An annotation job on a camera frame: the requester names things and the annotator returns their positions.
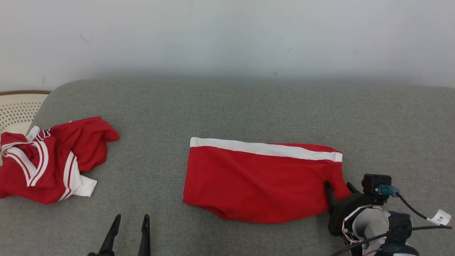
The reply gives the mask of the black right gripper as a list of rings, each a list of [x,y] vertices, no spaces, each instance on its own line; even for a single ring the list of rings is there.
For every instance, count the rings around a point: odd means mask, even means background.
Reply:
[[[331,183],[329,181],[324,182],[330,215],[328,231],[332,236],[342,236],[343,220],[357,208],[366,205],[383,206],[387,202],[387,197],[361,193],[351,184],[351,182],[347,182],[346,186],[352,194],[347,198],[338,201]]]

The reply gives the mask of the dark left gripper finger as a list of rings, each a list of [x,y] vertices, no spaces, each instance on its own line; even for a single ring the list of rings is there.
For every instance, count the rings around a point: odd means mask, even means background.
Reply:
[[[112,222],[112,225],[107,233],[107,236],[103,244],[101,245],[100,250],[97,253],[90,252],[88,256],[115,256],[115,253],[113,251],[113,245],[115,237],[117,236],[119,231],[120,222],[121,214],[117,214],[114,221]]]
[[[151,243],[150,243],[150,217],[148,214],[144,215],[143,223],[141,226],[141,244],[139,246],[138,256],[151,256]]]

